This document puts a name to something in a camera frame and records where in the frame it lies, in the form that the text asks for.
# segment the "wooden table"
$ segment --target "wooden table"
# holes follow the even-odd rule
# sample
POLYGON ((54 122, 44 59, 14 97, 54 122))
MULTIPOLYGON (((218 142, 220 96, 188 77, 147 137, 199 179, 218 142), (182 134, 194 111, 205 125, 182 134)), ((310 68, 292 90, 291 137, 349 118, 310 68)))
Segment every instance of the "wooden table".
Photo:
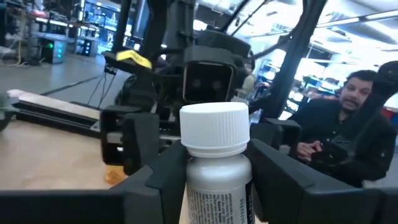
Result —
MULTIPOLYGON (((11 90, 24 101, 98 118, 99 111, 11 90)), ((100 140, 12 121, 0 134, 0 189, 107 189, 100 140)), ((184 197, 180 224, 188 224, 184 197)))

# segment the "gray floor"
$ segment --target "gray floor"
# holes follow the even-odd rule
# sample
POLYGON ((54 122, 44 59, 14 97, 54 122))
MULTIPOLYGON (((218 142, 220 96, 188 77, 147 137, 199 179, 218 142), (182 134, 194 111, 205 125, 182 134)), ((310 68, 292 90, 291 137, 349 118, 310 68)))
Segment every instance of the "gray floor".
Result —
MULTIPOLYGON (((41 94, 71 83, 80 82, 90 77, 103 75, 104 58, 81 57, 69 55, 66 61, 60 65, 43 64, 41 67, 15 68, 0 66, 0 91, 20 89, 32 93, 41 94)), ((123 85, 128 73, 118 72, 110 86, 108 94, 104 97, 101 108, 113 104, 114 97, 123 85)), ((63 101, 77 101, 88 103, 90 95, 94 91, 98 81, 101 81, 93 95, 90 105, 98 106, 101 95, 109 87, 113 76, 107 75, 106 80, 98 78, 90 82, 74 86, 67 90, 49 95, 63 101)), ((390 171, 385 179, 377 182, 366 183, 368 187, 398 187, 398 154, 396 154, 390 171)))

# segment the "white plastic bottle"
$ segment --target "white plastic bottle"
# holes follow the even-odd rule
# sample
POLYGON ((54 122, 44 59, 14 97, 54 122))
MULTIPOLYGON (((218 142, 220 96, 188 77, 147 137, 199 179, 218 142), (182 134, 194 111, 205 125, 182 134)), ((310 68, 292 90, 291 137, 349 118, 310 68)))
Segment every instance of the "white plastic bottle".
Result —
POLYGON ((190 224, 253 224, 249 136, 244 103, 203 103, 180 110, 190 224))

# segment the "man's hand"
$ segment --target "man's hand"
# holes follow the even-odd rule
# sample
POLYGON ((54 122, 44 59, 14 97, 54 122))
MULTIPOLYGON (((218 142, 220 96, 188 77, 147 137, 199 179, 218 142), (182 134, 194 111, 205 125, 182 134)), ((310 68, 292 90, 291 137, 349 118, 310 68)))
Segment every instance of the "man's hand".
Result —
POLYGON ((311 154, 322 151, 321 142, 313 143, 300 142, 297 145, 297 157, 307 162, 311 162, 311 154))

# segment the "dark hair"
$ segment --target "dark hair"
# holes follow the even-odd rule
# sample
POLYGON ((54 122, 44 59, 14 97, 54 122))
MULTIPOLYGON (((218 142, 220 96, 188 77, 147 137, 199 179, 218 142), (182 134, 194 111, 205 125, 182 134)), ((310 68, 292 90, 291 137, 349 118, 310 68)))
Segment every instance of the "dark hair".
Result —
POLYGON ((350 81, 352 78, 358 78, 362 81, 373 82, 374 79, 376 78, 376 75, 377 72, 372 70, 359 70, 348 75, 347 81, 344 82, 344 85, 346 85, 348 81, 350 81))

